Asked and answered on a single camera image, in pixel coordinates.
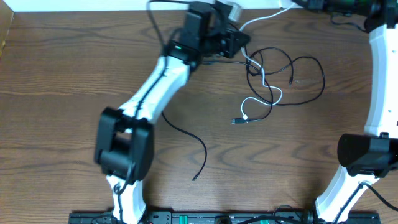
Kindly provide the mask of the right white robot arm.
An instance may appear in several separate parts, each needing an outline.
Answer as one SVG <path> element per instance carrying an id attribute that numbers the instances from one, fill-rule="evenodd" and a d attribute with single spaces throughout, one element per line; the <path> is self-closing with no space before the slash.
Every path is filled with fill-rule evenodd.
<path id="1" fill-rule="evenodd" d="M 305 0 L 309 11 L 364 16 L 373 73 L 371 104 L 364 134 L 343 134 L 338 141 L 339 167 L 326 190 L 307 210 L 303 223 L 344 223 L 360 196 L 397 170 L 397 1 Z"/>

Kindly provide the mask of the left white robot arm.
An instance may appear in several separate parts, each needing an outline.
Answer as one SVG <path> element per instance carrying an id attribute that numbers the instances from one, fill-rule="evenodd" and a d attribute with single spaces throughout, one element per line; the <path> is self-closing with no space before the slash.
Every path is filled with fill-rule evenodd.
<path id="1" fill-rule="evenodd" d="M 101 113 L 94 161 L 113 192 L 111 223 L 139 223 L 146 211 L 144 177 L 154 158 L 154 126 L 205 57 L 233 58 L 250 37 L 231 27 L 242 8 L 233 2 L 191 1 L 185 22 L 169 41 L 160 38 L 154 71 L 127 102 Z"/>

